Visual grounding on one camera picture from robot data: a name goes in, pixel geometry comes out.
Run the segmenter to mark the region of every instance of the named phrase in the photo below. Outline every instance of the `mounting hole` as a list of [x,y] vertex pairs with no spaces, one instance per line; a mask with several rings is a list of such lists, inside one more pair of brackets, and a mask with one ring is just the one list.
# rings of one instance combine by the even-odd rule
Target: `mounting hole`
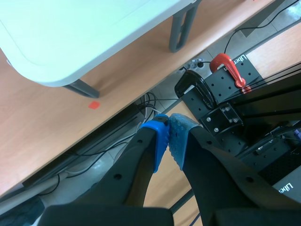
[[198,62],[198,67],[204,67],[204,63],[203,62]]
[[250,182],[250,183],[253,183],[254,182],[254,179],[252,177],[246,177],[246,181],[247,182]]
[[115,175],[114,175],[114,179],[115,179],[115,180],[120,180],[120,179],[122,179],[122,175],[119,174],[119,173],[118,173],[118,174],[115,174]]

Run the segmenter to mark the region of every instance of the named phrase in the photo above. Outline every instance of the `blue gripper pad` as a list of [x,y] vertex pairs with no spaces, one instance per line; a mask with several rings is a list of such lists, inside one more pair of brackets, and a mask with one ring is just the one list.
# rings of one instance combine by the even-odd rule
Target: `blue gripper pad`
[[177,113],[174,113],[169,117],[169,122],[169,150],[174,160],[179,165],[180,170],[183,170],[189,130],[196,126],[200,126],[200,124],[185,115]]
[[[167,118],[167,124],[164,124],[160,120],[163,117]],[[169,141],[169,120],[168,116],[165,114],[157,114],[155,118],[151,121],[147,121],[146,123],[142,124],[140,128],[147,127],[153,129],[157,132],[157,144],[156,144],[156,154],[155,154],[155,170],[154,173],[158,171],[159,165],[161,163],[162,157],[164,152],[167,148],[168,141]]]

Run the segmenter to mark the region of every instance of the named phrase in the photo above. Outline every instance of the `tiled floor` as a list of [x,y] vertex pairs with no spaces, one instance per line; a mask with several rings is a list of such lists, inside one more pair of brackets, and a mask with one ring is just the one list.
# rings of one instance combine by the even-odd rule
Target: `tiled floor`
[[[294,1],[286,0],[271,16],[269,16],[262,23],[262,25],[268,23],[276,15],[277,12],[279,12],[281,9],[288,6],[292,2]],[[270,25],[265,28],[255,30],[247,38],[241,32],[237,32],[231,40],[227,54],[232,58],[238,56],[258,42],[264,40],[275,32],[300,19],[300,17],[301,3],[298,2],[294,6],[282,12]],[[202,58],[204,61],[211,61],[213,57],[215,57],[218,53],[224,51],[225,45],[231,35],[232,34],[229,34],[215,44],[211,45],[207,50],[205,50],[196,58]],[[208,64],[205,64],[203,68],[196,68],[195,70],[203,78],[211,74]],[[174,86],[182,76],[183,71],[176,71],[172,73],[152,90],[152,92],[157,96],[158,99],[176,98],[176,95],[174,93]],[[167,109],[173,102],[174,101],[160,101],[160,103],[157,104],[157,108],[159,111],[163,111]],[[135,130],[136,127],[128,131],[124,136],[134,133]],[[44,204],[46,206],[49,206],[53,204],[71,202],[72,200],[83,194],[92,186],[92,184],[96,183],[104,176],[106,171],[113,165],[114,158],[121,148],[122,145],[106,153],[87,173],[84,173],[75,178],[70,178],[62,181],[59,187],[53,193],[42,197]],[[91,157],[91,159],[87,160],[87,162],[82,163],[80,166],[77,166],[72,170],[81,170],[89,165],[93,160],[94,157]]]

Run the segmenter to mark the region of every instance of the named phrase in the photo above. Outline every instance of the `black metal bracket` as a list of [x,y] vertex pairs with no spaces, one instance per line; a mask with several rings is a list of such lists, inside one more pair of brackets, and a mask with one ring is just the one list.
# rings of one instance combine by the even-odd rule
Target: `black metal bracket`
[[233,127],[243,125],[239,115],[229,103],[218,106],[200,120],[214,137]]

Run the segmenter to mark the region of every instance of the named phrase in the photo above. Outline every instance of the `red clamp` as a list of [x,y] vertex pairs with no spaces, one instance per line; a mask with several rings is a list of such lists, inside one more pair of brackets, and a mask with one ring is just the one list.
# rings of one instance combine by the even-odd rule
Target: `red clamp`
[[242,88],[246,85],[245,79],[240,76],[235,64],[227,54],[220,53],[211,61],[209,65],[211,72],[216,72],[217,68],[222,64],[224,64],[225,67],[228,69],[228,71],[235,80],[235,85],[238,88]]

